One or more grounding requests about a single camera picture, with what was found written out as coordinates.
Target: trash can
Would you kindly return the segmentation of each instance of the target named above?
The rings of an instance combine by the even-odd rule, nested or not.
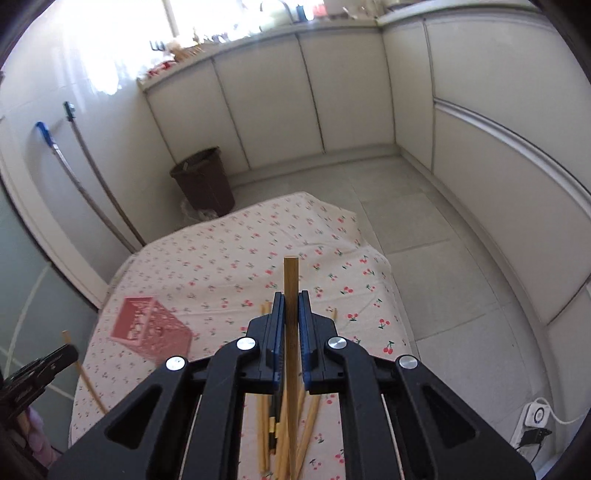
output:
[[[218,216],[223,216],[234,207],[234,195],[223,169],[219,147],[191,155],[176,165],[170,176],[195,210],[214,210]]]

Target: floral tablecloth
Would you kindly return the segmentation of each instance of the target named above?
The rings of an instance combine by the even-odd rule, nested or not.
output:
[[[109,338],[125,297],[156,296],[193,331],[190,360],[202,358],[244,335],[248,322],[260,315],[261,303],[272,301],[275,291],[282,289],[287,256],[300,258],[300,290],[310,292],[312,310],[331,317],[337,308],[340,335],[372,355],[393,360],[410,353],[390,265],[361,237],[355,214],[296,193],[187,227],[137,255],[105,305],[84,361],[107,408],[154,369],[154,364]],[[324,395],[301,478],[345,478],[338,403],[336,395]],[[79,382],[72,441],[100,418]],[[261,478],[255,438],[256,402],[247,395],[241,480]]]

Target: bolt head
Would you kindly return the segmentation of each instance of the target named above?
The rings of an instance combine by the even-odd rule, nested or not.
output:
[[[335,350],[341,350],[347,346],[347,340],[343,337],[332,337],[329,339],[329,347]]]
[[[250,338],[250,337],[241,338],[240,340],[238,340],[236,342],[236,346],[240,350],[250,350],[250,349],[254,348],[255,345],[256,345],[256,340],[254,338]]]
[[[187,362],[182,356],[172,356],[166,360],[166,368],[174,372],[176,370],[181,370],[186,363]]]
[[[418,360],[412,355],[404,355],[400,357],[398,362],[402,368],[406,368],[407,370],[412,370],[413,368],[418,367]]]

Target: kitchen cabinet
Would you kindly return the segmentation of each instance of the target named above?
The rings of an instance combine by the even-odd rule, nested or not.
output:
[[[219,54],[215,65],[252,168],[322,153],[295,35]]]
[[[384,31],[396,143],[429,170],[433,147],[433,93],[427,39],[421,21]]]
[[[147,95],[177,163],[199,150],[218,146],[228,175],[248,170],[211,60],[156,85]]]
[[[587,284],[560,316],[548,325],[550,348],[556,359],[560,386],[563,394],[564,416],[575,419],[589,409],[591,404],[591,384],[589,365],[591,365],[591,285]],[[577,433],[583,419],[564,426],[565,443],[570,443]]]
[[[392,94],[377,28],[300,34],[326,151],[394,142]]]
[[[435,96],[538,146],[591,189],[591,85],[540,15],[446,15],[427,20]]]
[[[589,195],[525,141],[437,105],[434,173],[497,244],[543,323],[591,272]]]

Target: wooden stick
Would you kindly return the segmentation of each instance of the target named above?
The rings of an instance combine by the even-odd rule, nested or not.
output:
[[[262,406],[263,406],[263,452],[264,452],[264,472],[267,473],[270,467],[269,461],[269,395],[262,395]]]
[[[300,424],[301,414],[304,410],[304,400],[305,399],[306,399],[306,391],[304,389],[304,384],[300,384],[300,390],[298,392],[298,399],[297,399],[297,408],[298,408],[297,423],[298,423],[298,425]],[[279,473],[277,478],[279,478],[281,480],[286,480],[288,478],[287,466],[289,465],[289,462],[287,462],[287,456],[289,455],[289,452],[288,452],[289,438],[285,434],[285,430],[282,432],[282,434],[283,434],[283,441],[282,441],[281,450],[280,450],[280,455],[281,455],[280,467],[277,470],[277,472]]]
[[[258,412],[258,428],[256,429],[256,439],[258,441],[259,471],[261,476],[265,473],[265,432],[263,430],[263,418],[265,416],[265,407],[263,401],[264,395],[256,396],[256,406]]]
[[[299,259],[283,259],[285,295],[285,386],[287,387],[287,436],[289,438],[290,474],[296,472],[297,442],[297,377],[298,377],[298,326],[297,303],[299,289]]]
[[[285,459],[283,455],[283,444],[285,442],[285,425],[287,424],[287,389],[283,387],[283,395],[281,399],[281,413],[280,422],[275,424],[275,431],[277,432],[277,447],[275,448],[275,478],[279,478],[282,463]]]
[[[294,480],[298,480],[300,477],[301,468],[304,465],[304,459],[306,458],[306,452],[308,451],[310,439],[312,438],[312,431],[314,430],[314,423],[316,422],[316,417],[318,416],[321,397],[321,395],[312,395],[312,402],[310,404],[310,409],[308,410],[308,416],[306,417],[306,427],[304,428],[304,434],[302,435],[301,443],[297,448],[297,470],[295,476],[292,477]]]
[[[72,343],[72,339],[70,338],[70,333],[67,330],[64,330],[61,334],[64,337],[64,341],[66,343]],[[88,375],[86,375],[86,371],[84,370],[84,367],[82,366],[82,364],[78,360],[76,360],[74,365],[76,366],[76,370],[78,370],[78,374],[82,377],[82,381],[86,385],[86,388],[90,392],[90,396],[92,398],[94,398],[96,404],[99,406],[103,415],[106,415],[108,410],[106,409],[104,403],[100,399],[99,394],[96,392],[94,385],[90,382],[90,378],[88,378]]]

